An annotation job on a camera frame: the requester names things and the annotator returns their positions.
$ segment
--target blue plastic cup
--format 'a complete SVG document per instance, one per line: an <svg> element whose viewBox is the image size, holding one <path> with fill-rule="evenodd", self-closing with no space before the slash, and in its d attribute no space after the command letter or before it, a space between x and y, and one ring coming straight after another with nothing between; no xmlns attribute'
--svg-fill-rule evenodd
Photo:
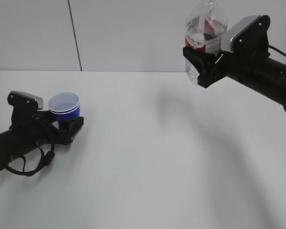
<svg viewBox="0 0 286 229"><path fill-rule="evenodd" d="M53 96L48 102L49 111L55 114L58 122L80 116L80 97L73 92L64 92Z"/></svg>

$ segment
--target white table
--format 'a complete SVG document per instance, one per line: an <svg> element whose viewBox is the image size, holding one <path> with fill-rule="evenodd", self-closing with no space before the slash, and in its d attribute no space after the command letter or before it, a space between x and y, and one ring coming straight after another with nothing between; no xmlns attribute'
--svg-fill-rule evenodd
<svg viewBox="0 0 286 229"><path fill-rule="evenodd" d="M85 124L49 168L0 173L0 229L286 229L286 114L262 95L185 73L0 71L1 132L11 90L77 92Z"/></svg>

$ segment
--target black robotic arm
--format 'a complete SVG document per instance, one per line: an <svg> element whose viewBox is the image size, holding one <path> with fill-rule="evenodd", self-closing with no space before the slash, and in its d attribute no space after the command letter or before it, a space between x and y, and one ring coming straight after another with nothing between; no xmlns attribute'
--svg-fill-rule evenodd
<svg viewBox="0 0 286 229"><path fill-rule="evenodd" d="M283 105L286 111L286 65L269 58L269 26L269 16L242 19L223 35L222 51L217 55L184 47L184 57L200 74L198 84L207 88L227 76Z"/></svg>

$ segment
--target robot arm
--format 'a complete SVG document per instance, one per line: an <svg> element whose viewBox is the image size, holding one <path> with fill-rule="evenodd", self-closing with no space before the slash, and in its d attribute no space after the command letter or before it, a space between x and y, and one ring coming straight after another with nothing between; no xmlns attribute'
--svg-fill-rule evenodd
<svg viewBox="0 0 286 229"><path fill-rule="evenodd" d="M79 117L60 122L57 129L52 125L55 116L50 111L39 111L43 109L43 99L28 93L12 91L8 103L14 109L10 129L0 134L0 171L7 169L17 175L33 176L50 164L55 156L55 144L69 145L83 126L83 117ZM40 148L43 144L51 144L46 154ZM36 148L41 151L40 162L35 170L26 172L24 155ZM9 166L17 158L24 161L22 171Z"/></svg>
<svg viewBox="0 0 286 229"><path fill-rule="evenodd" d="M284 106L286 111L286 65L269 58L269 16L250 16L223 35L216 56L185 47L184 57L199 72L204 88L229 77Z"/></svg>

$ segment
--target clear plastic bottle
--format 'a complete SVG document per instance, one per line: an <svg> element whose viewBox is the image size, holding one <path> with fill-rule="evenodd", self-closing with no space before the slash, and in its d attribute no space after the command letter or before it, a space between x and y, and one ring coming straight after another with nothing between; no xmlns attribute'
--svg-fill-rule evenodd
<svg viewBox="0 0 286 229"><path fill-rule="evenodd" d="M218 7L218 0L200 0L199 5L186 19L185 45L200 52L217 54L227 25L228 18ZM198 85L199 73L187 59L185 69L192 83Z"/></svg>

